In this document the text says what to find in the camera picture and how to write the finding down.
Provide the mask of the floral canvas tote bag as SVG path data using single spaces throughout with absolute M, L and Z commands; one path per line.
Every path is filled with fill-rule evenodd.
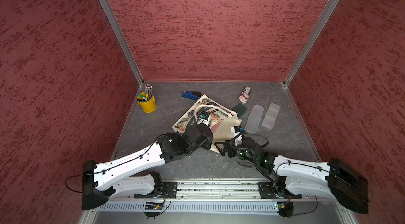
M 242 121 L 236 112 L 202 95 L 188 111 L 172 126 L 178 133 L 185 133 L 194 124 L 205 124 L 213 132 L 213 143 L 225 142 L 234 137 L 233 128 Z

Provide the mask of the green pencil case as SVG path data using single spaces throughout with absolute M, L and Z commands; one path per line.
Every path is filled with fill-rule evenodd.
M 237 114 L 238 118 L 241 118 L 247 112 L 247 107 L 244 104 L 238 103 L 232 110 Z

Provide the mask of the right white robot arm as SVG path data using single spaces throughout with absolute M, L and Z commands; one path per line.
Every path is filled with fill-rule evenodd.
M 251 163 L 272 183 L 272 192 L 280 198 L 312 195 L 335 200 L 356 213 L 369 212 L 367 178 L 342 160 L 295 160 L 265 151 L 250 137 L 214 145 L 222 156 L 238 157 Z

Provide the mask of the clear ribbed pencil case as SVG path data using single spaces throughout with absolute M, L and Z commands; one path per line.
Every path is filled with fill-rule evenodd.
M 263 113 L 264 108 L 262 106 L 254 105 L 246 122 L 245 131 L 249 133 L 256 133 L 259 128 Z

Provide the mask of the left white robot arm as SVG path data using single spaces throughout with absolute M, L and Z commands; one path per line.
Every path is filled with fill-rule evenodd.
M 85 162 L 78 175 L 82 179 L 81 209 L 86 211 L 104 205 L 112 195 L 128 187 L 119 183 L 132 175 L 182 160 L 200 148 L 209 150 L 213 136 L 209 126 L 195 124 L 183 134 L 159 135 L 151 145 L 120 159 L 106 163 Z

